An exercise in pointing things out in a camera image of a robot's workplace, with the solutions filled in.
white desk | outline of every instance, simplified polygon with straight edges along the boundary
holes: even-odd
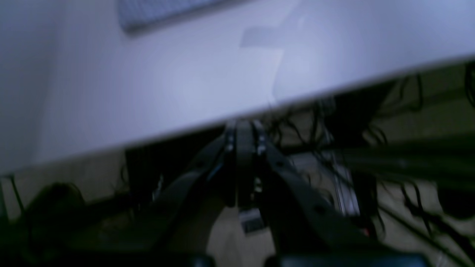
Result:
[[[1,5],[0,173],[475,56],[473,0],[245,0],[134,36],[114,0]]]

floor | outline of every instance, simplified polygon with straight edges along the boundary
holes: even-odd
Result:
[[[424,108],[418,113],[406,113],[389,119],[375,120],[373,123],[387,135],[390,143],[403,142],[436,136],[475,132],[475,110],[470,106],[463,92],[463,67],[454,66],[430,71],[422,75],[424,96],[427,99]],[[406,89],[405,101],[417,98],[415,79],[410,80]],[[387,103],[398,98],[397,90],[388,97]],[[115,192],[126,190],[126,183],[121,178],[121,169],[125,165],[123,151],[110,151],[91,155],[86,158],[61,162],[50,166],[38,167],[18,172],[15,181],[21,200],[27,206],[45,186],[55,182],[75,184],[88,202],[112,196]],[[317,169],[307,171],[309,182],[313,187],[333,190],[329,179],[322,179]],[[20,216],[20,209],[15,198],[11,182],[1,180],[5,206],[10,221]],[[424,209],[441,213],[434,184],[418,182],[422,194]],[[393,208],[401,216],[424,231],[422,222],[412,218],[402,204],[402,195],[398,187],[379,185],[379,200]],[[422,252],[437,267],[455,266],[443,253],[431,249],[424,242],[412,236],[389,217],[383,215],[386,225],[384,243],[411,252]],[[475,221],[457,221],[447,218],[461,232],[475,235]],[[466,257],[446,237],[439,238],[445,247],[451,249],[461,258]],[[217,266],[257,267],[275,253],[270,232],[264,230],[258,234],[245,236],[238,220],[236,209],[224,209],[211,231],[207,252],[215,258]]]

desk surface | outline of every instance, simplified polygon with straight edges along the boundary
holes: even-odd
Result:
[[[114,0],[2,5],[0,173],[475,56],[472,0],[241,0],[133,35]]]

beige floor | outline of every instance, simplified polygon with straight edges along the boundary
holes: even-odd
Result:
[[[475,131],[475,110],[469,105],[462,91],[463,68],[461,66],[426,73],[423,75],[423,82],[425,96],[456,89],[460,97],[443,104],[427,106],[420,113],[408,113],[384,121],[374,121],[386,132],[390,143]],[[415,85],[415,81],[410,83],[406,90],[406,99],[416,99]],[[396,94],[395,91],[390,98],[394,99],[397,97]],[[292,142],[294,140],[290,139],[295,139],[295,136],[288,138],[288,141]],[[74,183],[81,190],[86,201],[111,196],[124,186],[120,180],[120,168],[125,163],[123,154],[122,151],[96,154],[83,159],[18,172],[16,183],[20,196],[24,204],[28,205],[44,186],[58,181]],[[311,177],[313,186],[332,188],[327,181],[323,182],[323,185],[320,184],[318,171],[312,171]],[[8,217],[14,220],[19,217],[20,211],[11,183],[5,179],[1,180],[1,183]],[[441,212],[435,186],[428,182],[419,184],[424,208],[428,211]],[[390,193],[380,187],[379,200],[391,206],[424,231],[422,222],[412,218],[402,205],[399,189],[389,185],[387,187]],[[455,266],[443,254],[429,248],[388,217],[383,216],[383,220],[387,228],[384,243],[404,251],[422,252],[434,266]],[[475,234],[473,220],[463,222],[447,220],[456,225],[461,232]],[[440,240],[444,246],[464,258],[459,249],[447,238],[442,237]],[[264,260],[274,254],[275,250],[268,230],[245,236],[238,221],[237,210],[224,209],[211,232],[208,253],[215,258],[218,266],[257,267],[262,266]]]

